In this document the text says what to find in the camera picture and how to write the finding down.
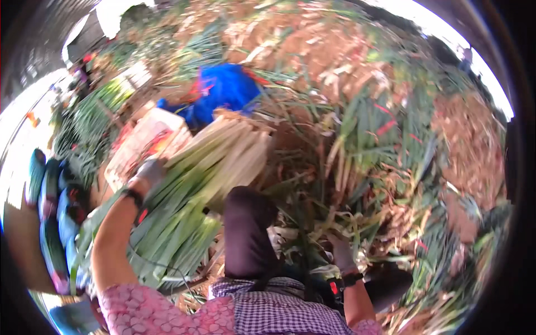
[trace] woman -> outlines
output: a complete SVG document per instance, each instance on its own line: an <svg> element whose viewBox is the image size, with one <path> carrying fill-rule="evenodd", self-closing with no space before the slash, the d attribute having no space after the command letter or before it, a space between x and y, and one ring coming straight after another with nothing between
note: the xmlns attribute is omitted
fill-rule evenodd
<svg viewBox="0 0 536 335"><path fill-rule="evenodd" d="M305 301L301 282L272 278L280 267L266 228L275 221L277 208L246 187L227 196L225 277L211 286L209 300L195 314L184 314L156 290L141 286L125 251L143 197L163 175L160 161L145 163L111 207L94 241L93 280L111 334L381 333L347 241L328 236L336 266L350 278L344 289L346 320L323 304Z"/></svg>

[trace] sky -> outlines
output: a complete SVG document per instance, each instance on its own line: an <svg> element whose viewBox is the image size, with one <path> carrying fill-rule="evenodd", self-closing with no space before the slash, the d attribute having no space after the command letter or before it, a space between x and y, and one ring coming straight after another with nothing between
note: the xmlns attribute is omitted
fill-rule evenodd
<svg viewBox="0 0 536 335"><path fill-rule="evenodd" d="M454 28L443 21L439 16L430 12L425 7L412 0L364 0L370 5L382 7L391 13L414 21L421 26L425 35L434 35L442 39L461 59L461 50L458 51L458 45L463 48L469 47L469 42L463 38ZM488 87L493 97L493 102L498 109L501 109L510 120L513 117L513 110L501 84L488 67L486 62L478 54L478 50L473 49L473 64L471 70L478 75L482 74L482 83Z"/></svg>

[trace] roof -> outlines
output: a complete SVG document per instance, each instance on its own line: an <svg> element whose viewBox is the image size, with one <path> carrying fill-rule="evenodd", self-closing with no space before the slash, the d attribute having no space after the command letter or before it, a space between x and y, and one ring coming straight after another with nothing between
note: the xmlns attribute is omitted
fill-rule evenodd
<svg viewBox="0 0 536 335"><path fill-rule="evenodd" d="M2 110L29 85L65 67L61 51L67 36L99 1L21 1L16 19L2 36L1 53L7 56L1 58Z"/></svg>

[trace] blue tarp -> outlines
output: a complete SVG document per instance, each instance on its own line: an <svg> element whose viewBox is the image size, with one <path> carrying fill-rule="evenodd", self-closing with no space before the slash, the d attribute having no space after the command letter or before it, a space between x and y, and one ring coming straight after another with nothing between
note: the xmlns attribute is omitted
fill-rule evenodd
<svg viewBox="0 0 536 335"><path fill-rule="evenodd" d="M221 64L210 68L201 68L195 85L199 98L192 103L169 105L164 98L158 100L157 107L182 116L189 127L211 123L212 112L218 107L241 110L250 115L252 108L244 110L260 91L255 81L242 71L237 64Z"/></svg>

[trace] pink floral shirt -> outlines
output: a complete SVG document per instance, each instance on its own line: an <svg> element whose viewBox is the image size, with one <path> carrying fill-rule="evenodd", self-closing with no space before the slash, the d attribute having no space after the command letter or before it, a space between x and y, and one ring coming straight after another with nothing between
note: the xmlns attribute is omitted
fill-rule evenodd
<svg viewBox="0 0 536 335"><path fill-rule="evenodd" d="M99 295L99 302L112 335L234 334L232 296L209 300L193 315L181 312L158 291L137 284L109 287ZM363 320L352 331L377 335L381 327Z"/></svg>

